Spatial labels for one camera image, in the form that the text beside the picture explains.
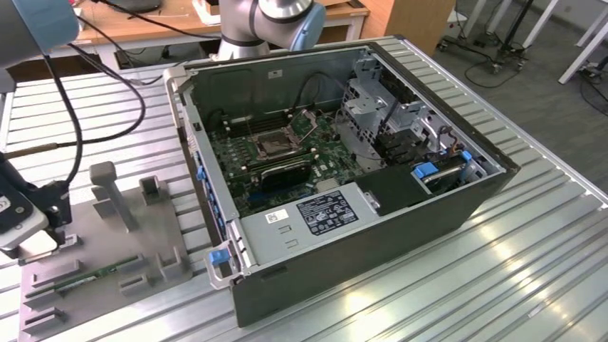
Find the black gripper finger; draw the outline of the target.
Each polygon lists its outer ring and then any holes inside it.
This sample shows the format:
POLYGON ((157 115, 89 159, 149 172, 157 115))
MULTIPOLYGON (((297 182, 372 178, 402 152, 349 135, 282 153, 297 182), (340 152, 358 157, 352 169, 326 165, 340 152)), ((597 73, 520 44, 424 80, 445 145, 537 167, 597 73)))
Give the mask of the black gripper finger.
POLYGON ((65 243, 64 226, 70 224, 70 213, 58 209, 50 209, 45 212, 48 218, 48 235, 54 240, 58 246, 65 243))

